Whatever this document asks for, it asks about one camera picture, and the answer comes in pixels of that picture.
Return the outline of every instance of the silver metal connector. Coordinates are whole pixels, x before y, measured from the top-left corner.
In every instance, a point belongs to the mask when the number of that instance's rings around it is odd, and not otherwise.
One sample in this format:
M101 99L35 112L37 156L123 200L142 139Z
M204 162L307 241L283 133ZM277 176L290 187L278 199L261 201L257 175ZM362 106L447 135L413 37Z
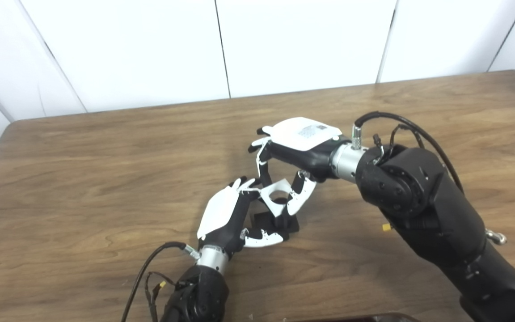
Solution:
M186 248L184 248L184 253L190 255L190 257L194 258L196 261L200 259L200 253L198 253L198 251L190 245L186 245Z
M507 243L507 238L504 234L492 232L490 229L486 229L486 238L493 241L496 245Z
M358 126L353 126L353 135L351 138L351 143L351 149L361 149L361 128Z
M223 275L228 261L229 257L223 248L215 245L206 245L200 250L200 258L196 261L196 265L211 267Z

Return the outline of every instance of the robotic arm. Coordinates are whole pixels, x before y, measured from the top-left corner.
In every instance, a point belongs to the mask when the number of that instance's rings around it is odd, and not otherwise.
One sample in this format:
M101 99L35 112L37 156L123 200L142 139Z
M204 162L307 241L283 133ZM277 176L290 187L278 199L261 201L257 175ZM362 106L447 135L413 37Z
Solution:
M393 118L400 128L413 131L419 148L361 145L366 120ZM355 183L362 198L377 206L392 227L421 258L433 263L460 291L460 305L476 322L515 322L515 269L487 240L505 237L485 229L482 218L461 191L460 180L438 144L416 124L396 116L372 112L355 122L353 137L305 118L285 120L258 130L267 134L260 155L290 163L311 173L315 181L328 178ZM437 149L423 149L420 136ZM446 168L452 174L449 178Z

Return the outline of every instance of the wire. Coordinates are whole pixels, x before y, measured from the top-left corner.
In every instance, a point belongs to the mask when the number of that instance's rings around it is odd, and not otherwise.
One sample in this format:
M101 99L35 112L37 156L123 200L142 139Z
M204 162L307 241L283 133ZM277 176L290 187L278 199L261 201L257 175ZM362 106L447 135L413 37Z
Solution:
M186 248L186 244L183 242L164 243L164 245L158 247L155 251L153 251L152 254L144 262L143 267L141 267L139 274L136 277L135 285L132 286L131 295L128 297L127 305L125 306L124 311L122 313L121 322L126 322L126 320L127 320L128 312L131 310L131 305L132 305L133 300L135 299L136 291L139 289L140 280L143 279L143 275L144 275L147 267L151 263L152 259L154 259L156 257L156 255L158 255L164 249L172 248L172 247L177 247L177 248L180 248L181 250L184 250L184 248Z
M425 144L422 142L421 135L417 131L412 130L411 128L409 128L408 126L406 126L404 124L398 124L398 126L395 127L395 129L391 133L391 140L390 140L390 143L389 143L390 147L392 147L395 144L395 135L397 134L397 131L399 129L411 131L413 133L413 135L414 135L414 138L417 139L418 147L421 148L421 149L425 148Z
M355 121L355 126L362 127L363 123L365 123L366 121L372 120L372 119L377 119L377 118L386 118L386 119L397 120L401 123L406 124L412 131L415 131L415 132L419 133L420 135L422 135L425 138L425 140L427 140L437 151L438 155L440 156L440 158L446 165L446 169L448 169L448 172L452 176L452 180L454 180L456 187L458 187L458 189L460 189L460 191L462 193L464 193L464 188L462 187L460 178L458 177L458 174L456 173L456 170L454 169L454 166L450 162L450 159L448 158L446 153L444 153L443 149L440 147L440 145L437 143L437 141L435 141L435 139L433 139L433 137L430 134L428 134L420 126L417 126L417 124L413 123L409 119L404 118L397 114L387 113L387 112L379 112L378 110L376 110L374 112L369 112L369 113L361 116L360 118L358 118Z
M150 277L152 275L158 275L159 277L162 277L168 284L172 286L176 286L176 284L169 277L157 271L149 271L146 279L144 280L144 293L147 297L148 309L150 310L152 322L158 322L158 312L156 310L156 297L158 296L158 291L161 288L161 284L156 285L155 289L153 290L153 295L151 295L148 289L148 281L150 280Z

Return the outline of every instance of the robotic hand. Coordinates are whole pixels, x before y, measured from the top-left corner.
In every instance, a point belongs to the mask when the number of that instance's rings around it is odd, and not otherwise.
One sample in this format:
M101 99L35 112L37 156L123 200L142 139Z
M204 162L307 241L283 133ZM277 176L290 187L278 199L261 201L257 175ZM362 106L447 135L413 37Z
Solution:
M376 146L363 147L362 125L374 118L402 124L389 145L375 135ZM395 144L399 129L410 130L419 148ZM413 122L381 112L356 120L352 132L349 139L338 128L293 118L260 128L257 133L266 137L254 141L249 151L258 151L262 182L270 182L267 161L274 158L310 173L312 181L341 178L356 183L362 198L379 208L413 251L439 267L460 291L460 305L475 322L515 322L515 269L487 242L501 245L505 237L485 229L438 143ZM424 149L421 136L444 165Z
M288 231L276 229L274 223L293 224L295 228L296 221L292 218L315 183L309 180L307 173L299 171L293 186L285 179L262 188L257 185L256 179L241 177L208 201L198 229L198 251L185 247L196 263L175 284L161 322L221 321L229 292L223 277L228 262L243 247L265 247L287 240ZM270 199L274 191L284 191L288 198L274 202ZM264 227L244 228L254 200L268 207L268 212L255 215Z

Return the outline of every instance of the white robotic hand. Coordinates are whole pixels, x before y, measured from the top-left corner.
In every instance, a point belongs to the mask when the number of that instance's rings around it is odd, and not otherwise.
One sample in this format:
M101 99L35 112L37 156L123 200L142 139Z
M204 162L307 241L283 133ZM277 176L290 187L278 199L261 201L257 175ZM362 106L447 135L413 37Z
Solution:
M299 171L293 185L286 179L264 188L256 187L258 184L256 179L241 177L212 196L198 228L199 248L214 245L231 257L243 246L275 245L287 240L290 232L298 230L294 216L316 184L309 179L308 173ZM288 197L272 200L270 195L276 191L285 192ZM258 199L268 211L255 215L255 227L244 228L249 205Z

